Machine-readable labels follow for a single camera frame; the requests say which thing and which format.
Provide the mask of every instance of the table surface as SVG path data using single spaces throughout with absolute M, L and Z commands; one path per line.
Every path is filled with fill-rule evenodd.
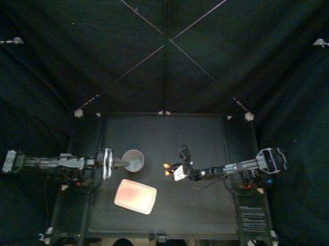
M 87 132 L 91 134 L 92 131 L 84 131 L 80 137 L 96 142 L 95 136 L 88 137 Z M 91 233 L 152 233 L 218 239 L 236 235 L 234 199 L 223 183 L 194 183 L 188 179 L 175 182 L 172 176 L 164 176 L 163 163 L 180 162 L 178 151 L 182 144 L 188 146 L 195 169 L 252 159 L 256 152 L 252 129 L 242 118 L 107 115 L 101 138 L 101 146 L 113 148 L 115 158 L 121 158 L 127 150 L 137 149 L 145 161 L 136 173 L 124 168 L 113 170 L 109 180 L 97 188 L 88 218 Z M 89 145 L 76 147 L 73 153 L 83 152 Z M 156 189 L 149 214 L 115 204 L 123 179 Z

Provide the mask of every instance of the black cable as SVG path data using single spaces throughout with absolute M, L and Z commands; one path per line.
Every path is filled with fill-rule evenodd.
M 47 174 L 45 184 L 44 184 L 44 198 L 45 198 L 45 207 L 47 207 L 47 229 L 48 229 L 48 225 L 49 225 L 49 203 L 48 203 L 48 196 L 47 196 L 48 179 L 49 179 L 49 174 Z

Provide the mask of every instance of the cable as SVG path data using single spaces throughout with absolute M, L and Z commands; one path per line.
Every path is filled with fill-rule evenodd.
M 196 189 L 196 190 L 203 190 L 204 188 L 208 188 L 210 186 L 212 186 L 215 183 L 219 183 L 220 181 L 223 181 L 227 178 L 227 176 L 228 176 L 228 174 L 224 174 L 220 177 L 218 177 L 216 175 L 214 175 L 215 180 L 211 183 L 208 183 L 203 187 L 195 187 L 195 186 L 192 186 L 191 188 L 192 189 Z
M 48 184 L 49 174 L 45 177 L 45 184 L 44 184 L 44 198 L 45 198 L 45 207 L 47 207 L 47 229 L 49 225 L 49 203 L 48 203 L 48 196 L 47 196 L 47 184 Z

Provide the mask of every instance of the black curtain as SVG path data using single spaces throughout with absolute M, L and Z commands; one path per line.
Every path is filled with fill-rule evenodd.
M 9 23 L 0 20 L 5 37 L 16 37 Z M 56 157 L 67 151 L 69 107 L 28 45 L 0 46 L 0 112 L 0 168 L 8 150 L 20 150 L 28 157 Z M 37 245 L 56 185 L 45 173 L 1 174 L 0 194 L 0 245 Z
M 329 50 L 314 49 L 289 71 L 258 113 L 259 146 L 282 147 L 289 171 L 270 193 L 277 233 L 285 245 L 329 240 Z

